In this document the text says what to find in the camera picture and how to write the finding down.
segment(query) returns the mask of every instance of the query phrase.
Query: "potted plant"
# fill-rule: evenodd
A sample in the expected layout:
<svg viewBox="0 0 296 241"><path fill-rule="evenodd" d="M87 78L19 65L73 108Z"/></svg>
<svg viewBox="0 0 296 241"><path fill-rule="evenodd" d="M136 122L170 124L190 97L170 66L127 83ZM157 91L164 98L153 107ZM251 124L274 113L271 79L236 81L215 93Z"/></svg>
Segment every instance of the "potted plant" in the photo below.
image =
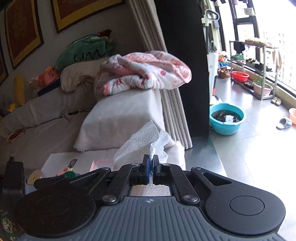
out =
<svg viewBox="0 0 296 241"><path fill-rule="evenodd" d="M254 81L254 92L256 94L261 95L262 85L263 85L263 77L258 76L257 80ZM272 89L273 87L270 84L264 83L263 96L269 96Z"/></svg>

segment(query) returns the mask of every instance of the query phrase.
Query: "blue plastic tub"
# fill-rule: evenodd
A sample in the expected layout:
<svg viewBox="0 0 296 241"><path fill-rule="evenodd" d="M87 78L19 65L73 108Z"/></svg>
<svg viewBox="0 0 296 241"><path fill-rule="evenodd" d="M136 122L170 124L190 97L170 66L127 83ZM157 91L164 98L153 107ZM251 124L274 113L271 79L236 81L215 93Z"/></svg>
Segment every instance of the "blue plastic tub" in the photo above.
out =
<svg viewBox="0 0 296 241"><path fill-rule="evenodd" d="M233 123L218 121L212 117L212 113L218 110L233 111L239 115L242 120ZM245 121L246 117L247 115L245 111L233 104L220 103L210 107L210 124L214 131L224 136L230 136L237 133L239 131L240 125Z"/></svg>

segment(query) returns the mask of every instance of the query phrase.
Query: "pink blanket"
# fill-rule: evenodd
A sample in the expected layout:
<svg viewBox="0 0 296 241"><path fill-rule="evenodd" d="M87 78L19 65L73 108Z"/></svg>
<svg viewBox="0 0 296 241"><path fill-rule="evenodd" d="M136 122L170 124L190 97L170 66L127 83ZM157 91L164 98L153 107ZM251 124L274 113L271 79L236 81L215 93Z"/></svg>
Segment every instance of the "pink blanket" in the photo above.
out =
<svg viewBox="0 0 296 241"><path fill-rule="evenodd" d="M167 52L117 54L101 64L94 91L99 96L102 92L114 95L134 87L170 90L188 83L191 77L190 68Z"/></svg>

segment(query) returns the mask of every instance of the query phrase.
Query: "framed artwork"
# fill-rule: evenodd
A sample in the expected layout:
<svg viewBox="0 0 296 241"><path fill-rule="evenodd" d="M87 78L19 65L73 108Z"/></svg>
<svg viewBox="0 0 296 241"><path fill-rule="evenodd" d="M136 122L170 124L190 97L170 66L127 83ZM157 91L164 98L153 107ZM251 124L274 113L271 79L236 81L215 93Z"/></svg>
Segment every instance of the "framed artwork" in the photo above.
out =
<svg viewBox="0 0 296 241"><path fill-rule="evenodd" d="M5 32L12 67L43 44L37 0L13 0L5 9Z"/></svg>
<svg viewBox="0 0 296 241"><path fill-rule="evenodd" d="M51 0L57 32L99 11L123 4L123 0Z"/></svg>
<svg viewBox="0 0 296 241"><path fill-rule="evenodd" d="M0 53L0 84L1 84L8 77L8 71L4 61L1 40L0 40L0 52L1 52Z"/></svg>

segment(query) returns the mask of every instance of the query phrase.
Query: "slipper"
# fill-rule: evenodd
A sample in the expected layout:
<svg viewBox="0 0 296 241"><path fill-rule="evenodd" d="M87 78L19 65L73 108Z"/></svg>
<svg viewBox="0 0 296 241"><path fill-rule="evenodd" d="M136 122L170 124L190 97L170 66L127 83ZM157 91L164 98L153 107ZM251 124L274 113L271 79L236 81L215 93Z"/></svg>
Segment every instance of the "slipper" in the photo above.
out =
<svg viewBox="0 0 296 241"><path fill-rule="evenodd" d="M278 98L277 101L275 102L275 105L280 106L281 105L281 99Z"/></svg>
<svg viewBox="0 0 296 241"><path fill-rule="evenodd" d="M273 104L275 104L276 101L277 101L277 97L274 97L274 98L271 100L271 102L272 102Z"/></svg>
<svg viewBox="0 0 296 241"><path fill-rule="evenodd" d="M276 125L276 128L279 130L289 128L292 125L292 121L288 117L280 119L279 123Z"/></svg>

